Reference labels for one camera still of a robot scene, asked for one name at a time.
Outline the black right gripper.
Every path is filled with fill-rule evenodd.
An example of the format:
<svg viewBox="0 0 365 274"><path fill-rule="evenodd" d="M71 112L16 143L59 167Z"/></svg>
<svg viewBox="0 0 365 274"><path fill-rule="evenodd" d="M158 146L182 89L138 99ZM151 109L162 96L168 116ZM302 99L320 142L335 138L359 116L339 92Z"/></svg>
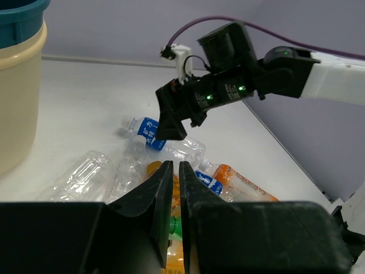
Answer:
<svg viewBox="0 0 365 274"><path fill-rule="evenodd" d="M156 91L160 110L156 137L183 140L183 120L189 119L192 127L200 126L209 110L252 97L255 90L255 85L240 74L207 74L183 83L174 79Z"/></svg>

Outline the yellow bottle dark blue label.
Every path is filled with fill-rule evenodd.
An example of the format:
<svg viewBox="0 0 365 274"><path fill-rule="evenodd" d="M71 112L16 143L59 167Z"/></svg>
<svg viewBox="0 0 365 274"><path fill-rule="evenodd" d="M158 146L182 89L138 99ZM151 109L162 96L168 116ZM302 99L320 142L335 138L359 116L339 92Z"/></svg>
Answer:
<svg viewBox="0 0 365 274"><path fill-rule="evenodd" d="M164 274L184 274L183 243L178 240L169 240L166 267L161 270Z"/></svg>

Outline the large blue label water bottle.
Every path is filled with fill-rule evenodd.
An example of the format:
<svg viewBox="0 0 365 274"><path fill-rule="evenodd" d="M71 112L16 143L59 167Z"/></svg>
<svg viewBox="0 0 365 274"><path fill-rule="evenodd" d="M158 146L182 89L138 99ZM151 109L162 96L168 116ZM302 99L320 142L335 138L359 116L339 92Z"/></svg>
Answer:
<svg viewBox="0 0 365 274"><path fill-rule="evenodd" d="M183 140L158 140L158 121L149 117L136 118L125 116L121 127L133 136L141 135L146 139L146 146L161 158L170 158L176 162L187 161L196 168L202 161L206 147L203 143L186 137Z"/></svg>

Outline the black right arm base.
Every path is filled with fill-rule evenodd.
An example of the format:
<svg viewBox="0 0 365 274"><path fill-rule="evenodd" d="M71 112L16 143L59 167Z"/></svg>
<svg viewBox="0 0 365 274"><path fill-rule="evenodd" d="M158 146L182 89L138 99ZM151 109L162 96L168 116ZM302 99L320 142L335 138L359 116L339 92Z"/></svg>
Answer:
<svg viewBox="0 0 365 274"><path fill-rule="evenodd" d="M364 232L355 232L355 229L351 228L351 225L356 223L356 219L362 215L360 209L364 210L364 194L360 194L360 191L353 193L346 202L340 198L337 199L330 208L331 216L340 230L342 241L351 255L352 265L357 263L364 252Z"/></svg>

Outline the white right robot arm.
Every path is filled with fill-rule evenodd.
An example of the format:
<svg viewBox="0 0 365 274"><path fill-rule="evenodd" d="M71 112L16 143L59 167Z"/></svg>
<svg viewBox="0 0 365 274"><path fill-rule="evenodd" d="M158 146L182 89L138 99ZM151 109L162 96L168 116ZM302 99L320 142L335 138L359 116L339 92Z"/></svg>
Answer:
<svg viewBox="0 0 365 274"><path fill-rule="evenodd" d="M207 57L208 73L182 72L156 91L158 140L182 140L186 137L183 120L200 126L209 110L253 95L364 104L361 56L290 43L258 59L241 21L213 30L198 43Z"/></svg>

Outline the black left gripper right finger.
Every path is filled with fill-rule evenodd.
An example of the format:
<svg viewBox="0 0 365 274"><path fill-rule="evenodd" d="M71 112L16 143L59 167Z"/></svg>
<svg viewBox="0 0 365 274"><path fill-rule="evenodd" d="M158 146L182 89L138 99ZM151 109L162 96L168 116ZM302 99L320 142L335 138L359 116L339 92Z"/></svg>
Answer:
<svg viewBox="0 0 365 274"><path fill-rule="evenodd" d="M330 214L313 202L228 203L179 166L186 273L350 273Z"/></svg>

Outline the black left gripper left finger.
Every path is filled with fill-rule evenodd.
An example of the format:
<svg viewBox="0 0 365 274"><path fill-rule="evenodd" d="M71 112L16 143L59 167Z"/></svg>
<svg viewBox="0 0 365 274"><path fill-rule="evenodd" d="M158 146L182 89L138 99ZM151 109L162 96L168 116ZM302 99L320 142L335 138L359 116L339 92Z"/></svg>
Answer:
<svg viewBox="0 0 365 274"><path fill-rule="evenodd" d="M1 204L2 273L160 273L173 163L114 201Z"/></svg>

